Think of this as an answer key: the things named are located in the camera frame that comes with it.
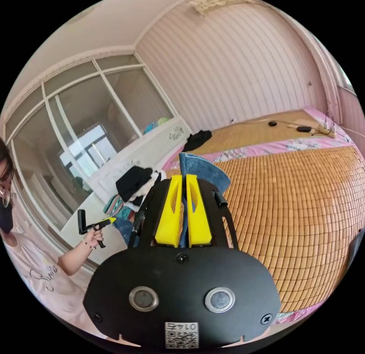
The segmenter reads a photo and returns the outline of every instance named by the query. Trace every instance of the jeans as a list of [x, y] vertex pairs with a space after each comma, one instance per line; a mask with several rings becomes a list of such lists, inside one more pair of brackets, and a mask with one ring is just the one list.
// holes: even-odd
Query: jeans
[[[133, 224], [128, 220], [122, 220], [121, 218], [117, 218], [116, 221], [113, 223], [113, 226], [117, 228], [122, 235], [125, 243], [129, 244], [130, 236], [132, 234]], [[136, 240], [134, 242], [134, 246], [138, 245], [139, 237], [136, 236]]]

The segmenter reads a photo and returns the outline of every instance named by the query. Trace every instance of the white t-shirt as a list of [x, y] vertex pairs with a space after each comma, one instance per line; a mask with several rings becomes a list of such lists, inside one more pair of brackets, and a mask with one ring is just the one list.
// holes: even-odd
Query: white t-shirt
[[32, 240], [14, 233], [16, 247], [5, 244], [9, 256], [30, 291], [50, 311], [68, 323], [101, 338], [83, 306], [85, 289], [57, 265], [58, 257], [41, 250]]

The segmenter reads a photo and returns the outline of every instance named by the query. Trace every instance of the black face mask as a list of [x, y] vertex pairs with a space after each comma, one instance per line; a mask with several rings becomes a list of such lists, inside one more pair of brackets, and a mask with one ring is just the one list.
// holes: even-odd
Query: black face mask
[[13, 206], [9, 204], [7, 207], [4, 207], [3, 201], [0, 198], [0, 228], [5, 234], [8, 234], [13, 227]]

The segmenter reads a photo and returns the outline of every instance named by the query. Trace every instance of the pile of clothes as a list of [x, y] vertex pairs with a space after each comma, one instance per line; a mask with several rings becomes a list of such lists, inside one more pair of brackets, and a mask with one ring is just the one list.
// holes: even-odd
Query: pile of clothes
[[182, 152], [196, 150], [200, 146], [204, 145], [205, 142], [207, 142], [211, 138], [212, 138], [211, 131], [200, 130], [198, 133], [191, 134], [187, 139], [187, 142], [184, 145]]
[[115, 217], [113, 223], [126, 244], [128, 245], [132, 233], [135, 213], [138, 212], [150, 189], [161, 180], [166, 179], [166, 173], [149, 168], [132, 166], [116, 182], [117, 195], [111, 197], [104, 207], [108, 217]]

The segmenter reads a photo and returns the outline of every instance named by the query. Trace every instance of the bed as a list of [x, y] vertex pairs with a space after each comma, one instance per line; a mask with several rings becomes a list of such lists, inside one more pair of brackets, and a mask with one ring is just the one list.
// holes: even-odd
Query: bed
[[[272, 119], [278, 124], [270, 128]], [[289, 127], [303, 119], [323, 123], [325, 115], [306, 108], [235, 124], [191, 151], [231, 178], [225, 198], [239, 247], [275, 280], [282, 302], [276, 324], [302, 318], [328, 298], [365, 226], [364, 158], [338, 125], [335, 138]], [[168, 177], [180, 173], [181, 150], [163, 166]]]

